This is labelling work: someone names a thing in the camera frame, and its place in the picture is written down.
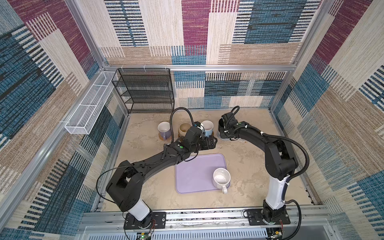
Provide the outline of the light blue handled mug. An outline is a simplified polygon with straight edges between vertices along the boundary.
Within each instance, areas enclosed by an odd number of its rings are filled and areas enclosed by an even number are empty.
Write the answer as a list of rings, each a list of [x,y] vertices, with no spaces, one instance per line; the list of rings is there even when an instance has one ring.
[[[201,125],[204,127],[204,135],[205,137],[209,137],[213,134],[214,130],[214,124],[213,122],[209,120],[205,120],[201,123]]]

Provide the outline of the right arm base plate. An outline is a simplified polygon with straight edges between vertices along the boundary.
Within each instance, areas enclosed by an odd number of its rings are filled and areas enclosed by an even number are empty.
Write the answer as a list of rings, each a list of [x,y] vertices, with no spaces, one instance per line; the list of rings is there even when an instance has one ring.
[[[263,225],[289,225],[291,220],[285,207],[279,210],[248,209],[243,211],[243,216],[249,221],[250,226]]]

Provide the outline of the lavender mug white inside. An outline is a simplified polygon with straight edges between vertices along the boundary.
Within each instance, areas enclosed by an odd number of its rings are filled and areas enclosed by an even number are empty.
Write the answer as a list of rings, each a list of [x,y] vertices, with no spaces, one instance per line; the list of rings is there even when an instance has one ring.
[[[161,122],[158,125],[159,132],[171,132],[171,125],[169,122]]]

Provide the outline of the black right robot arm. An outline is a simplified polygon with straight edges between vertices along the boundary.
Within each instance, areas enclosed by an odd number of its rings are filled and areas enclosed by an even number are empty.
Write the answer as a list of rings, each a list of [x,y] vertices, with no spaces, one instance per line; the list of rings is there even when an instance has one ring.
[[[285,196],[290,177],[298,167],[298,160],[291,142],[280,136],[268,135],[246,122],[233,121],[226,124],[219,120],[220,137],[223,139],[243,139],[260,148],[265,153],[265,168],[270,175],[270,183],[264,205],[271,210],[279,210],[285,205]]]

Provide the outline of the tan wicker round coaster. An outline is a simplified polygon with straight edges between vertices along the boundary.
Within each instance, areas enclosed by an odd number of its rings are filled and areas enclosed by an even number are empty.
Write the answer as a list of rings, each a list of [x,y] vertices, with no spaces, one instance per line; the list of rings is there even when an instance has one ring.
[[[159,132],[159,138],[162,141],[167,141],[172,138],[171,132]]]

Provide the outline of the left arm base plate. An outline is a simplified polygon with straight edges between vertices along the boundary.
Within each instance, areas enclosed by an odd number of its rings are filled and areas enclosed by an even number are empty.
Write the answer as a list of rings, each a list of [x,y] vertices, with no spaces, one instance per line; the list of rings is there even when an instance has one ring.
[[[137,220],[130,213],[126,214],[124,230],[149,230],[151,228],[164,229],[166,225],[166,212],[150,212],[143,220]]]

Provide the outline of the black ceramic mug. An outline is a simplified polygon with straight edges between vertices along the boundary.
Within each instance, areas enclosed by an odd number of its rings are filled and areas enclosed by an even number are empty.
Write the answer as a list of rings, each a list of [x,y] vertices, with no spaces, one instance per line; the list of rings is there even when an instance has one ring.
[[[225,123],[223,119],[219,120],[219,129],[224,129],[225,128]]]

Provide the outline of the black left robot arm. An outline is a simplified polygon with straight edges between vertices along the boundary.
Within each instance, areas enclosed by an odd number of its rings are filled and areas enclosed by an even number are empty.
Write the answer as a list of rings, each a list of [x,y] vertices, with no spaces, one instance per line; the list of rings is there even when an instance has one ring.
[[[139,222],[151,221],[152,210],[141,199],[143,184],[162,170],[185,161],[192,153],[214,149],[217,142],[214,136],[191,143],[179,138],[148,159],[135,163],[124,161],[116,168],[106,191],[122,212],[129,212]]]

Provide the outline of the white ceramic mug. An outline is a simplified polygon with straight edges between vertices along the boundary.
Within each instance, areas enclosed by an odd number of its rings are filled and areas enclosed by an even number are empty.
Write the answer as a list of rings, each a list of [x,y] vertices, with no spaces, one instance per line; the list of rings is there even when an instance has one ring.
[[[227,169],[218,168],[213,173],[213,185],[221,190],[223,194],[228,193],[228,188],[231,182],[231,174]]]

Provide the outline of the beige ceramic mug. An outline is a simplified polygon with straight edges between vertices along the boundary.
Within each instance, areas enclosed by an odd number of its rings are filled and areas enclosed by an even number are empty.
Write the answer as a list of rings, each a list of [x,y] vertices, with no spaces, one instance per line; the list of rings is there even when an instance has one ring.
[[[178,137],[179,138],[185,137],[190,127],[191,127],[190,123],[182,123],[178,129]]]

